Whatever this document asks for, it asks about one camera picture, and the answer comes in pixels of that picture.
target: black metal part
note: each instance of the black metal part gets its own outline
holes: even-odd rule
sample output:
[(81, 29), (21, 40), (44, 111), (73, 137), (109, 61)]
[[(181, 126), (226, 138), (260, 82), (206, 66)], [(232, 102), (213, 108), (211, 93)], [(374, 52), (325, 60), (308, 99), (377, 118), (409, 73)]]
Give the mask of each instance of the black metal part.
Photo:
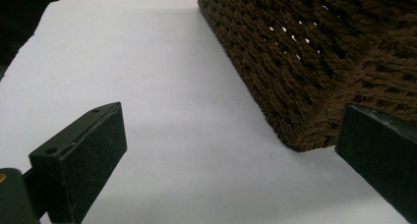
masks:
[(0, 223), (38, 224), (22, 173), (13, 168), (0, 169)]
[(90, 110), (30, 154), (33, 184), (46, 191), (32, 203), (46, 201), (53, 223), (81, 223), (126, 150), (121, 104)]
[(347, 105), (336, 152), (410, 223), (417, 223), (417, 129)]

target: white tabletop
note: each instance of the white tabletop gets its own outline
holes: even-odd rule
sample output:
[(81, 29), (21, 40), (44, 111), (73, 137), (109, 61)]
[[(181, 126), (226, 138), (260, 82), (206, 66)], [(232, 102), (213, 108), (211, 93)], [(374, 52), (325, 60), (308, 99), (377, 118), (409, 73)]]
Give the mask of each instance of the white tabletop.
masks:
[(334, 147), (279, 141), (197, 1), (50, 4), (0, 83), (0, 167), (120, 101), (128, 152), (84, 223), (406, 223)]

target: woven rope texture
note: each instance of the woven rope texture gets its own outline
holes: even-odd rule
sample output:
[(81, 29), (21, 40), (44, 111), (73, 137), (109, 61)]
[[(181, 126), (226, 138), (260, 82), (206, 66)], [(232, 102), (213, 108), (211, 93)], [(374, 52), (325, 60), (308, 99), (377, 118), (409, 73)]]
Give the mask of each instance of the woven rope texture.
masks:
[(417, 0), (199, 0), (279, 138), (334, 145), (357, 103), (417, 122)]

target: wicker basket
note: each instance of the wicker basket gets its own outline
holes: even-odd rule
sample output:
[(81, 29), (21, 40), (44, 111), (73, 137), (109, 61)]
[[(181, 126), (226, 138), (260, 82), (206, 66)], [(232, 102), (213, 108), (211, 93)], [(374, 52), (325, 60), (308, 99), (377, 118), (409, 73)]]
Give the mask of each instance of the wicker basket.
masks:
[(357, 103), (417, 122), (417, 0), (200, 0), (280, 139), (335, 143)]

